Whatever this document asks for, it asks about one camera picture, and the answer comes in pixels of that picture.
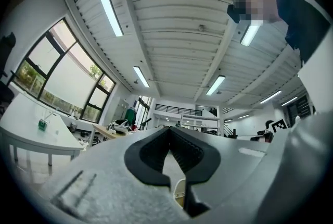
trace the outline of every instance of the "window frame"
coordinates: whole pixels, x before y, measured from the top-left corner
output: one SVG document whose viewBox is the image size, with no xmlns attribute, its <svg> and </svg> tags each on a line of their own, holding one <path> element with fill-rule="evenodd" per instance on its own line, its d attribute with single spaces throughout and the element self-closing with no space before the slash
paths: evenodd
<svg viewBox="0 0 333 224">
<path fill-rule="evenodd" d="M 65 51 L 64 49 L 62 49 L 62 47 L 54 40 L 53 35 L 50 32 L 50 29 L 52 29 L 57 23 L 63 21 L 65 23 L 65 25 L 67 26 L 69 32 L 71 33 L 71 35 L 74 37 L 75 42 L 68 47 Z M 49 43 L 53 46 L 53 48 L 59 53 L 59 57 L 57 58 L 57 60 L 54 62 L 54 64 L 51 66 L 51 68 L 49 69 L 48 73 L 43 72 L 38 65 L 36 65 L 30 58 L 29 55 L 32 53 L 32 51 L 38 46 L 38 44 L 41 42 L 41 40 L 43 38 L 46 38 Z M 93 63 L 98 67 L 98 69 L 101 71 L 100 76 L 98 77 L 98 79 L 96 80 L 96 83 L 94 85 L 94 87 L 91 89 L 90 95 L 87 99 L 87 101 L 84 104 L 84 107 L 82 108 L 82 112 L 80 114 L 79 119 L 80 120 L 84 120 L 84 121 L 88 121 L 91 123 L 99 123 L 100 118 L 102 116 L 102 113 L 106 107 L 106 103 L 112 93 L 112 91 L 114 90 L 115 85 L 117 84 L 115 81 L 113 81 L 112 77 L 110 77 L 108 74 L 105 73 L 105 71 L 103 69 L 100 68 L 100 66 L 95 62 L 95 60 L 90 56 L 90 54 L 85 50 L 85 48 L 82 46 L 82 44 L 80 43 L 80 41 L 78 40 L 78 38 L 75 36 L 75 34 L 73 33 L 73 31 L 71 30 L 70 26 L 68 25 L 68 22 L 66 20 L 65 17 L 59 19 L 56 23 L 54 23 L 46 32 L 44 32 L 39 38 L 38 40 L 32 45 L 32 47 L 28 50 L 28 52 L 25 54 L 25 56 L 23 57 L 23 59 L 21 60 L 19 66 L 16 69 L 16 72 L 12 74 L 11 78 L 8 81 L 8 84 L 13 82 L 16 86 L 18 86 L 19 88 L 21 88 L 23 91 L 25 91 L 26 93 L 28 93 L 29 95 L 31 95 L 34 99 L 36 99 L 37 101 L 41 102 L 42 104 L 49 106 L 53 109 L 56 109 L 53 105 L 48 104 L 47 102 L 41 100 L 41 96 L 42 93 L 44 91 L 44 88 L 46 86 L 47 81 L 49 80 L 49 78 L 51 77 L 52 73 L 54 72 L 54 70 L 56 69 L 56 67 L 58 66 L 58 64 L 61 62 L 61 60 L 64 58 L 64 56 L 70 51 L 70 49 L 72 49 L 72 47 L 78 43 L 78 45 L 81 47 L 81 49 L 84 51 L 84 53 L 93 61 Z M 19 83 L 15 82 L 15 78 L 18 78 L 17 74 L 19 69 L 21 68 L 22 64 L 24 63 L 24 61 L 26 61 L 34 70 L 36 70 L 37 73 L 39 73 L 45 80 L 44 83 L 39 91 L 39 94 L 37 95 L 37 97 L 35 97 L 33 94 L 31 94 L 30 92 L 28 92 L 24 87 L 22 87 Z M 108 92 L 107 90 L 105 90 L 102 86 L 100 86 L 100 81 L 103 78 L 103 76 L 107 76 L 112 82 L 113 82 L 113 86 L 110 89 L 110 91 Z M 105 98 L 105 101 L 103 103 L 102 108 L 99 108 L 95 105 L 92 105 L 89 103 L 91 97 L 93 96 L 93 93 L 95 91 L 95 89 L 98 88 L 100 89 L 102 92 L 104 92 L 105 94 L 107 94 L 107 97 Z M 94 109 L 100 110 L 100 114 L 98 116 L 98 119 L 95 121 L 91 121 L 88 119 L 84 119 L 83 115 L 85 113 L 85 110 L 87 108 L 87 106 L 90 106 Z M 58 109 L 59 112 L 69 116 L 69 113 Z"/>
<path fill-rule="evenodd" d="M 142 96 L 139 96 L 139 99 L 138 99 L 138 109 L 139 109 L 139 106 L 142 105 L 144 107 L 144 112 L 143 112 L 143 117 L 142 117 L 142 121 L 141 123 L 139 124 L 140 127 L 139 127 L 139 130 L 141 130 L 141 127 L 142 127 L 142 122 L 145 122 L 147 120 L 147 117 L 148 117 L 148 112 L 150 110 L 150 106 L 147 105 L 143 100 L 142 100 Z"/>
</svg>

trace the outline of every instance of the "window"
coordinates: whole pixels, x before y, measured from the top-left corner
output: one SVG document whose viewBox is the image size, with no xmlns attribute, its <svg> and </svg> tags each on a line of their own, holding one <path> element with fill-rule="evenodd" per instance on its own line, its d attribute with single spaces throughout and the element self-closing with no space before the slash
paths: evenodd
<svg viewBox="0 0 333 224">
<path fill-rule="evenodd" d="M 142 126 L 142 123 L 147 120 L 148 112 L 150 109 L 151 97 L 139 96 L 139 102 L 136 104 L 136 125 L 138 128 L 147 129 L 147 124 Z"/>
<path fill-rule="evenodd" d="M 65 20 L 32 47 L 14 82 L 39 101 L 98 122 L 115 83 L 87 55 Z"/>
<path fill-rule="evenodd" d="M 18 78 L 15 82 L 24 88 L 25 91 L 37 97 L 45 78 L 41 76 L 26 60 L 23 61 L 19 70 Z"/>
</svg>

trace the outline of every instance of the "desk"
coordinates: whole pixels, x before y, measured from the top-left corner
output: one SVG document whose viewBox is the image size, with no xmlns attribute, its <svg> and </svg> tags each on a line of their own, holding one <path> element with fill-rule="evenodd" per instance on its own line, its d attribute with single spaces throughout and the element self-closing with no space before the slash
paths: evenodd
<svg viewBox="0 0 333 224">
<path fill-rule="evenodd" d="M 52 165 L 52 154 L 70 155 L 71 160 L 80 154 L 82 145 L 70 133 L 58 114 L 51 115 L 45 131 L 38 128 L 38 122 L 50 110 L 34 102 L 23 94 L 18 94 L 0 120 L 2 150 L 5 158 L 10 158 L 9 145 L 14 147 L 17 161 L 17 148 L 48 154 L 48 164 Z"/>
<path fill-rule="evenodd" d="M 101 126 L 101 125 L 97 125 L 97 124 L 92 124 L 92 125 L 93 125 L 93 130 L 92 130 L 92 134 L 90 135 L 90 139 L 89 139 L 89 148 L 92 147 L 92 145 L 93 145 L 93 140 L 94 140 L 96 131 L 108 139 L 116 139 L 116 138 L 125 137 L 126 135 L 128 135 L 128 133 L 124 134 L 124 135 L 120 135 L 120 133 L 114 134 L 114 133 L 111 133 L 110 131 L 108 131 L 105 126 Z"/>
</svg>

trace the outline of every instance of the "glass window pane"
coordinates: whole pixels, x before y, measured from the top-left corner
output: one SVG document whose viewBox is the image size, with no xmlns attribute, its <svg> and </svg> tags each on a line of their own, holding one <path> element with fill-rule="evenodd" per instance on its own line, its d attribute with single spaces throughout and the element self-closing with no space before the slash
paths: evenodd
<svg viewBox="0 0 333 224">
<path fill-rule="evenodd" d="M 28 64 L 27 61 L 23 61 L 17 72 L 18 78 L 14 78 L 14 81 L 24 88 L 28 93 L 37 97 L 45 79 Z"/>
<path fill-rule="evenodd" d="M 54 36 L 55 40 L 60 44 L 60 46 L 67 50 L 75 42 L 75 38 L 68 29 L 66 23 L 61 20 L 55 24 L 51 29 L 50 33 Z"/>
<path fill-rule="evenodd" d="M 52 95 L 69 104 L 83 108 L 96 81 L 67 53 L 45 85 Z"/>
<path fill-rule="evenodd" d="M 50 92 L 43 90 L 41 95 L 41 100 L 44 101 L 46 104 L 53 106 L 54 108 L 59 108 L 61 111 L 71 114 L 72 111 L 76 111 L 77 113 L 81 114 L 82 108 L 74 106 L 59 97 L 51 94 Z"/>
<path fill-rule="evenodd" d="M 82 118 L 85 120 L 97 122 L 100 113 L 100 110 L 87 105 Z"/>
<path fill-rule="evenodd" d="M 99 108 L 103 107 L 103 104 L 106 100 L 107 94 L 96 88 L 92 97 L 90 98 L 89 103 L 95 105 Z"/>
<path fill-rule="evenodd" d="M 140 128 L 143 116 L 145 113 L 145 108 L 143 107 L 142 104 L 139 104 L 139 108 L 136 112 L 136 125 Z"/>
<path fill-rule="evenodd" d="M 60 54 L 45 37 L 34 48 L 29 58 L 47 74 L 59 56 Z"/>
<path fill-rule="evenodd" d="M 73 61 L 95 81 L 102 74 L 99 67 L 96 66 L 78 43 L 76 43 L 67 54 L 70 55 Z"/>
<path fill-rule="evenodd" d="M 110 92 L 114 86 L 114 82 L 108 76 L 104 75 L 100 80 L 99 85 Z"/>
<path fill-rule="evenodd" d="M 146 104 L 148 104 L 148 99 L 149 99 L 149 97 L 143 96 L 141 99 L 142 99 L 142 101 L 144 101 Z"/>
</svg>

